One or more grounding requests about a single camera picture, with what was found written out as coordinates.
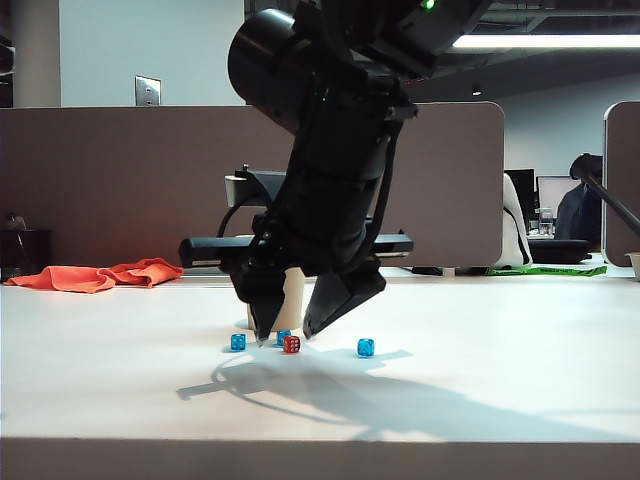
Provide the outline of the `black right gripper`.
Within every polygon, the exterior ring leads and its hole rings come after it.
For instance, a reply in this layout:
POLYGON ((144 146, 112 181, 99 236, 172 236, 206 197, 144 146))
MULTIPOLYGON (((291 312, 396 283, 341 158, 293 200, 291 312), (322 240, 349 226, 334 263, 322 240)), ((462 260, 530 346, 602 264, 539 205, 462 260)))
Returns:
POLYGON ((286 270, 321 274, 303 320, 311 339, 385 289, 380 259, 414 249, 404 231, 381 231, 389 193, 381 181, 248 169, 227 176, 225 188, 229 209, 217 234, 182 240, 179 258, 185 268, 216 266, 231 276, 260 345, 284 303, 286 270))

